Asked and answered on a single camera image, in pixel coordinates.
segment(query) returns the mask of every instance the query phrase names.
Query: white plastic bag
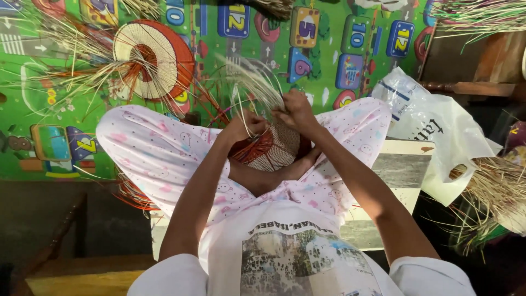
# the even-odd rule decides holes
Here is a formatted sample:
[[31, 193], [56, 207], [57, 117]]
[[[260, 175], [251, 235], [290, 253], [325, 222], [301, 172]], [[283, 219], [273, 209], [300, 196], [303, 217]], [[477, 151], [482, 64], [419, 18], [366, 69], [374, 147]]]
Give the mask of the white plastic bag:
[[[477, 169], [471, 159], [494, 157], [493, 142], [453, 98], [429, 93], [399, 67], [393, 69], [372, 90], [372, 97], [391, 108], [388, 136], [431, 141], [436, 145], [423, 180], [422, 190], [448, 206], [466, 188]], [[459, 164], [468, 169], [455, 180], [449, 172]]]

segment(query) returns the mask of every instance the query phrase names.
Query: hand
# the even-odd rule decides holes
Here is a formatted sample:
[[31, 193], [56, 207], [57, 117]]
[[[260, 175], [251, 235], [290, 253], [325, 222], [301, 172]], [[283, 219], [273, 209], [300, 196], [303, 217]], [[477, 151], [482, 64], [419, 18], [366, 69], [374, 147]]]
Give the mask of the hand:
[[283, 102], [288, 112], [273, 110], [272, 114], [283, 120], [290, 128], [310, 138], [309, 134], [321, 127], [314, 117], [305, 93], [300, 93], [293, 88], [288, 93], [283, 94]]
[[261, 135], [268, 127], [269, 123], [263, 116], [258, 116], [254, 112], [248, 111], [246, 109], [242, 110], [243, 118], [241, 115], [235, 116], [227, 127], [219, 133], [219, 135], [224, 134], [228, 136], [229, 141], [234, 144], [250, 136]]

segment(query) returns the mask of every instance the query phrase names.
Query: woman's right hand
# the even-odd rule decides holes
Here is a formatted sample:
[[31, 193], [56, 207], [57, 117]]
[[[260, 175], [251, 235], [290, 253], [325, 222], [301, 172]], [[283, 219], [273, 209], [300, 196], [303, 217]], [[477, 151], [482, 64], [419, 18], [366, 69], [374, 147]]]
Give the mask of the woman's right hand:
[[317, 132], [321, 125], [314, 117], [305, 93], [292, 88], [288, 93], [283, 94], [283, 102], [288, 112], [273, 110], [272, 114], [283, 120], [290, 128], [311, 139], [312, 133]]

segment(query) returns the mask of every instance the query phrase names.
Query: wooden table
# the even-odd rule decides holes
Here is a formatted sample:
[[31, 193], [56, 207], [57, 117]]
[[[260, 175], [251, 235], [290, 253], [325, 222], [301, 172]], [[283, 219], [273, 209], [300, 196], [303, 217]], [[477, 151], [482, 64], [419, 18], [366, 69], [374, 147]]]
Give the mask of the wooden table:
[[[412, 213], [426, 170], [434, 152], [434, 143], [409, 140], [386, 140], [372, 166], [396, 197]], [[357, 206], [351, 207], [340, 228], [340, 236], [362, 251], [382, 250], [380, 234], [371, 218]], [[169, 219], [160, 211], [150, 212], [151, 241], [154, 259], [159, 257]]]

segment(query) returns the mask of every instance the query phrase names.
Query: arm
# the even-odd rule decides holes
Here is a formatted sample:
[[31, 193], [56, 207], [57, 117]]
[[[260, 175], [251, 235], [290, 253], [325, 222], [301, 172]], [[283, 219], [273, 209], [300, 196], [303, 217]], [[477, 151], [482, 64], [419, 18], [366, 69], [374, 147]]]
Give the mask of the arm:
[[327, 156], [352, 196], [378, 228], [389, 265], [403, 256], [440, 259], [391, 189], [318, 123], [307, 98], [291, 90], [284, 94], [284, 102], [289, 114], [278, 111], [275, 116], [310, 138]]
[[178, 254], [198, 257], [199, 240], [205, 229], [221, 170], [233, 144], [246, 139], [248, 130], [255, 134], [265, 130], [266, 121], [245, 111], [247, 128], [241, 118], [234, 118], [219, 133], [212, 148], [183, 189], [168, 224], [159, 251], [159, 261]]

